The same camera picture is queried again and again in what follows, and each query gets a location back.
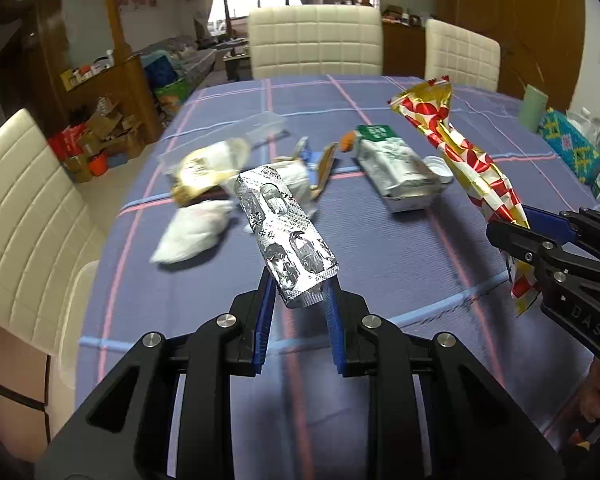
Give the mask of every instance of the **blue gripper pad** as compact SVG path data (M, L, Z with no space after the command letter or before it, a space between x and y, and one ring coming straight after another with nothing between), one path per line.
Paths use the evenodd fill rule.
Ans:
M331 339L331 354L333 355L333 363L336 365L339 374L344 373L346 359L344 351L344 330L342 328L342 320L340 319L340 311L336 302L336 295L331 286L331 282L326 282L324 285L325 299L321 302L324 317L327 321L327 329L329 330L329 338Z
M529 227L535 233L553 240L563 246L567 242L576 241L576 232L571 229L569 221L560 215L523 205Z
M267 344L269 343L274 303L276 303L276 285L273 282L273 278L269 276L264 296L262 297L262 304L260 305L254 334L253 369L257 374L262 371L264 359L267 357Z

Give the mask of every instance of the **human hand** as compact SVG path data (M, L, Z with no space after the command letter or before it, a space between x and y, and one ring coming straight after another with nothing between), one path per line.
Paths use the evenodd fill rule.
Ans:
M588 422L600 418L600 359L595 357L580 391L580 412Z

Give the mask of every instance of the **checkered wrapper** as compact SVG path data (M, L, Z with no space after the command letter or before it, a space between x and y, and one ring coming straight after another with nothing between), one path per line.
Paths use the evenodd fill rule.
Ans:
M509 179L491 157L464 138L449 122L451 83L448 77L420 83L398 94L389 106L415 126L440 152L449 169L487 222L499 218L529 228L526 215ZM511 259L511 295L519 314L538 296L534 268Z
M234 191L286 306L326 299L324 284L338 263L280 174L270 166L245 171Z

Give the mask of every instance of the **blue tablecloth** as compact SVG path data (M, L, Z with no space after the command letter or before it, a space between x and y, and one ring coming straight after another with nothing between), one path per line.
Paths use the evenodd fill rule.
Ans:
M194 332L258 285L263 262L239 209L221 243L180 270L149 263L176 211L157 155L199 137L221 140L213 134L218 126L264 110L287 117L288 135L255 150L252 166L289 154L301 136L321 149L365 123L388 124L420 156L435 155L386 104L418 81L300 76L195 92L157 143L109 234L82 329L77 402L143 333ZM523 203L553 212L595 206L547 143L516 122L519 107L516 99L457 86L450 120L491 155ZM342 288L362 294L372 312L405 332L455 333L556 443L567 418L558 414L574 407L589 352L537 305L516 317L503 258L458 183L428 210L391 215L349 153L338 159L315 225L338 258ZM363 478L367 409L366 380L336 373L318 311L278 302L262 374L232 379L236 477Z

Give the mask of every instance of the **silver foil blister pack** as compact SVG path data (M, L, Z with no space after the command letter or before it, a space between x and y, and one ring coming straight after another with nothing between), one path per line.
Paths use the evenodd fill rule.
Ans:
M234 191L286 306L323 300L322 284L337 274L338 263L280 174L269 166L245 171Z

